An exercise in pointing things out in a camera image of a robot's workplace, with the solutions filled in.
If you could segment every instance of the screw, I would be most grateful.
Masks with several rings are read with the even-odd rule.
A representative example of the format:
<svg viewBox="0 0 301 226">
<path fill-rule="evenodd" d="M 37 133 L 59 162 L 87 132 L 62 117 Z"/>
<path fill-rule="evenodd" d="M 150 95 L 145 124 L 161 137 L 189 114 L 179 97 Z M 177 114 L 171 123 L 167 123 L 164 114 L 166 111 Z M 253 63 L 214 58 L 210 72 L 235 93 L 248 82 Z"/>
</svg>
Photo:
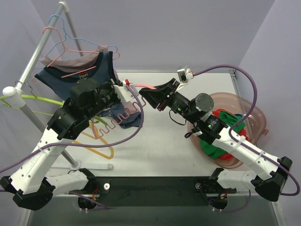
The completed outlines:
<svg viewBox="0 0 301 226">
<path fill-rule="evenodd" d="M 108 191 L 108 190 L 110 189 L 110 184 L 109 184 L 109 183 L 105 183 L 105 184 L 103 185 L 103 188 L 104 188 L 106 191 Z"/>
<path fill-rule="evenodd" d="M 201 183 L 196 183 L 196 189 L 200 189 Z"/>
</svg>

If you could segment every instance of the green cloth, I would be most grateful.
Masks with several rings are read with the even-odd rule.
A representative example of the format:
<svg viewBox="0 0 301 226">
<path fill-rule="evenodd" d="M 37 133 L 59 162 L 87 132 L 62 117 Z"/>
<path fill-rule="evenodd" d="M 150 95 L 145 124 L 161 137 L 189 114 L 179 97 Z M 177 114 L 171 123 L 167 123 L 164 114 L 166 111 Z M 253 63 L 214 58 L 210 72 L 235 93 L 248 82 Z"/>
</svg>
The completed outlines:
<svg viewBox="0 0 301 226">
<path fill-rule="evenodd" d="M 240 116 L 236 116 L 236 115 L 232 115 L 229 112 L 226 111 L 220 111 L 220 117 L 221 120 L 223 120 L 228 126 L 233 126 L 236 122 L 238 122 L 241 117 Z M 238 133 L 239 131 L 241 131 L 244 127 L 246 126 L 246 124 L 244 122 L 241 122 L 240 124 L 238 124 L 235 128 L 234 131 L 236 133 Z M 210 158 L 212 159 L 217 159 L 220 156 L 222 156 L 223 154 L 226 154 L 227 152 L 222 150 L 219 147 L 215 147 L 213 145 L 208 144 L 206 141 L 204 140 L 199 140 L 200 144 L 201 144 L 201 149 L 202 151 L 208 155 Z"/>
</svg>

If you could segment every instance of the yellow hanger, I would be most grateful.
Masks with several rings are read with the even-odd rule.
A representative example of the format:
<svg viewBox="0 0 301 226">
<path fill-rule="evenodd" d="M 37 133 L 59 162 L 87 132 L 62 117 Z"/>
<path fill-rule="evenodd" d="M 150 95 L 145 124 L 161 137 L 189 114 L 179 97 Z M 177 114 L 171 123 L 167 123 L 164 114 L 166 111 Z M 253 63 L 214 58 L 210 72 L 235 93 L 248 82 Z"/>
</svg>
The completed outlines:
<svg viewBox="0 0 301 226">
<path fill-rule="evenodd" d="M 90 137 L 90 138 L 96 140 L 96 138 L 95 138 L 94 136 L 92 136 L 92 135 L 90 135 L 90 134 L 88 134 L 88 133 L 86 133 L 86 132 L 81 132 L 81 133 L 84 134 L 84 135 L 87 136 L 87 137 Z M 108 144 L 108 142 L 107 142 L 105 139 L 103 139 L 102 137 L 100 137 L 99 139 L 100 139 L 105 145 Z M 76 141 L 76 140 L 74 140 L 73 142 L 76 143 L 76 144 L 81 144 L 80 142 L 78 142 L 78 141 Z M 91 151 L 91 152 L 93 152 L 93 153 L 95 153 L 95 154 L 97 154 L 97 155 L 100 155 L 100 156 L 102 156 L 103 158 L 106 158 L 106 159 L 112 159 L 112 158 L 114 157 L 114 149 L 113 149 L 113 147 L 109 147 L 109 149 L 111 150 L 111 155 L 110 155 L 110 156 L 107 156 L 107 155 L 105 155 L 105 154 L 103 154 L 103 153 L 101 153 L 101 152 L 99 152 L 99 151 L 97 151 L 97 150 L 95 150 L 95 149 L 93 149 L 93 148 L 91 148 L 91 147 L 85 147 L 85 149 L 87 149 L 87 150 L 89 150 L 89 151 Z"/>
</svg>

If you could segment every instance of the white tabletop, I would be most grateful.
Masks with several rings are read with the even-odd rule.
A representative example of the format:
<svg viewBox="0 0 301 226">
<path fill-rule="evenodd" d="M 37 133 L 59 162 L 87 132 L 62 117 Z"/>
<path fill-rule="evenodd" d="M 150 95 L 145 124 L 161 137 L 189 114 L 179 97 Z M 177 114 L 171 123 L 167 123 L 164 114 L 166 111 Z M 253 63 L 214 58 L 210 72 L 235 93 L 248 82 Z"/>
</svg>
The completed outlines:
<svg viewBox="0 0 301 226">
<path fill-rule="evenodd" d="M 172 78 L 178 78 L 176 73 L 119 73 L 119 79 L 129 79 L 132 83 L 145 83 L 152 86 L 161 85 Z M 228 73 L 206 73 L 194 78 L 188 86 L 180 90 L 188 99 L 194 98 L 199 93 L 212 94 L 215 92 L 235 93 Z M 115 155 L 107 160 L 83 147 L 67 147 L 66 150 L 75 159 L 82 162 L 100 162 L 113 164 L 113 170 L 92 170 L 96 176 L 209 176 L 216 165 L 204 158 L 190 139 L 185 139 L 187 126 L 180 126 L 169 119 L 168 111 L 159 112 L 149 104 L 144 108 L 145 119 L 141 131 L 131 140 L 114 146 Z M 178 121 L 183 118 L 172 114 Z M 101 123 L 98 129 L 104 128 Z M 103 138 L 108 143 L 113 143 L 130 136 L 136 128 L 121 129 L 116 127 Z M 91 129 L 85 132 L 92 135 Z M 80 135 L 77 141 L 84 144 L 100 145 L 100 140 L 93 140 L 85 135 Z M 110 155 L 108 148 L 97 149 Z M 58 163 L 67 161 L 60 156 Z M 66 173 L 68 170 L 51 169 L 49 176 Z"/>
</svg>

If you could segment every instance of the clothes drying rack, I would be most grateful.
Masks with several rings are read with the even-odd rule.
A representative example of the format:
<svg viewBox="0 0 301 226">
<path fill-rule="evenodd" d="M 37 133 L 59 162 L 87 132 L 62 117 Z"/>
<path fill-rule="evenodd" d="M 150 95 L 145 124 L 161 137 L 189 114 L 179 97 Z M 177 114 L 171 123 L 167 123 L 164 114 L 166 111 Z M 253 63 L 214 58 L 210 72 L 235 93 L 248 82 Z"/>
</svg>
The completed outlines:
<svg viewBox="0 0 301 226">
<path fill-rule="evenodd" d="M 77 33 L 75 31 L 75 27 L 74 27 L 74 23 L 72 21 L 72 18 L 71 18 L 71 15 L 70 15 L 70 12 L 69 12 L 69 8 L 68 8 L 68 5 L 67 5 L 67 1 L 66 0 L 61 0 L 59 1 L 58 3 L 58 7 L 55 11 L 55 14 L 56 15 L 61 15 L 62 12 L 64 11 L 64 14 L 66 16 L 66 19 L 67 19 L 67 22 L 68 22 L 68 25 L 71 29 L 71 32 L 72 32 L 72 35 L 74 38 L 77 38 Z M 54 16 L 50 19 L 49 23 L 48 23 L 48 26 L 52 26 L 52 27 L 55 27 L 56 25 L 56 22 L 58 20 L 58 17 L 57 16 Z M 19 97 L 21 96 L 22 92 L 23 92 L 23 89 L 24 87 L 27 85 L 27 81 L 33 71 L 33 68 L 35 67 L 44 47 L 45 47 L 45 44 L 47 43 L 49 37 L 50 37 L 50 34 L 52 32 L 52 29 L 47 29 L 45 30 L 45 32 L 43 33 L 30 61 L 28 62 L 25 70 L 23 71 L 20 79 L 18 81 L 16 81 L 16 84 L 15 84 L 15 89 L 12 89 L 14 92 L 11 93 L 11 95 L 6 95 L 8 98 L 11 98 L 13 102 L 16 102 L 14 100 L 14 98 L 16 98 L 15 95 L 18 95 Z M 78 39 L 74 39 L 75 40 L 75 44 L 77 46 L 77 49 L 79 51 L 82 50 L 81 48 L 81 45 L 79 43 L 79 40 Z M 44 124 L 38 119 L 38 117 L 32 112 L 32 110 L 28 107 L 28 105 L 23 102 L 23 103 L 20 103 L 20 104 L 17 104 L 16 107 L 19 107 L 20 110 L 27 116 L 27 118 L 29 118 L 32 123 L 43 133 L 44 130 L 45 130 L 45 126 Z M 62 152 L 62 156 L 70 163 L 70 169 L 72 170 L 78 170 L 80 167 L 83 167 L 83 165 L 81 165 L 81 162 L 80 161 L 76 161 L 74 160 L 71 155 L 66 151 L 64 150 Z M 85 163 L 85 168 L 88 168 L 88 169 L 98 169 L 98 170 L 108 170 L 108 169 L 111 169 L 112 168 L 112 164 L 101 164 L 101 163 Z"/>
</svg>

